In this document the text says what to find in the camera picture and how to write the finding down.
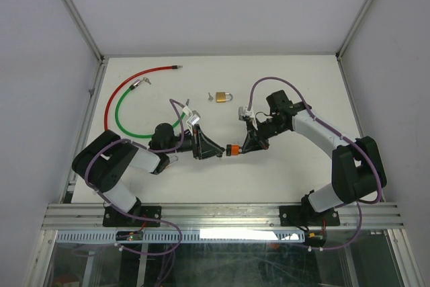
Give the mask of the orange black padlock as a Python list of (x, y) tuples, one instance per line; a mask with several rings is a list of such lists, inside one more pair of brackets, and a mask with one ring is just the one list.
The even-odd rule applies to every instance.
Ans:
[(226, 145), (226, 156), (238, 156), (241, 153), (241, 147), (239, 145)]

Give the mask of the small brass padlock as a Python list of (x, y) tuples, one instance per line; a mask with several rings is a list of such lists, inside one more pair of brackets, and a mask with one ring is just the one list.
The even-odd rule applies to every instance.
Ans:
[(179, 157), (176, 155), (170, 156), (169, 157), (169, 166), (173, 165), (174, 163), (178, 162)]

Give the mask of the large brass padlock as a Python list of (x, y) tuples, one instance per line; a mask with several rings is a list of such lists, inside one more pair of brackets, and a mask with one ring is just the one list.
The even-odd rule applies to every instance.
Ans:
[(226, 103), (233, 100), (233, 95), (228, 92), (216, 92), (216, 102)]

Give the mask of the green lock keys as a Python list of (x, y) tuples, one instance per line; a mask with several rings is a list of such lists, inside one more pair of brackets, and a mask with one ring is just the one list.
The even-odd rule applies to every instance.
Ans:
[(145, 82), (145, 83), (148, 83), (149, 85), (152, 84), (151, 81), (149, 80), (149, 78), (147, 78), (147, 77), (143, 77), (142, 81)]

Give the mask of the green cable lock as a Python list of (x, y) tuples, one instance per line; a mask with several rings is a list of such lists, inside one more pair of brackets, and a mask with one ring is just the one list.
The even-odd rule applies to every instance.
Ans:
[(139, 77), (119, 91), (112, 106), (112, 124), (125, 136), (143, 140), (149, 139), (155, 127), (162, 123), (173, 126), (176, 134), (181, 132), (178, 112), (170, 103), (171, 99), (184, 104), (187, 89), (184, 80), (177, 77), (147, 77), (149, 85)]

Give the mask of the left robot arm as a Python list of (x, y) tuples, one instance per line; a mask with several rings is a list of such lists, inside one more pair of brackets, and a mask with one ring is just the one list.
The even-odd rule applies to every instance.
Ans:
[(173, 153), (192, 152), (194, 159), (221, 157), (225, 149), (210, 140), (196, 124), (184, 135), (176, 135), (173, 126), (159, 124), (149, 142), (149, 150), (122, 140), (106, 130), (73, 160), (72, 170), (111, 206), (105, 207), (104, 227), (159, 227), (161, 208), (145, 206), (121, 177), (129, 168), (158, 175), (177, 160)]

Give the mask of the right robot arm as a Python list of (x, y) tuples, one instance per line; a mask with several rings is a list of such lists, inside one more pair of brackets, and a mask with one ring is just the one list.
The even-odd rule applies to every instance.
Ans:
[(283, 90), (272, 93), (266, 101), (270, 111), (263, 122), (257, 120), (251, 108), (239, 108), (239, 120), (247, 127), (240, 154), (267, 150), (271, 138), (290, 131), (307, 138), (331, 160), (330, 182), (306, 194), (299, 206), (286, 208), (281, 213), (282, 220), (307, 229), (322, 224), (325, 216), (338, 206), (358, 202), (371, 193), (381, 197), (387, 179), (373, 138), (351, 140), (320, 119), (303, 101), (293, 103)]

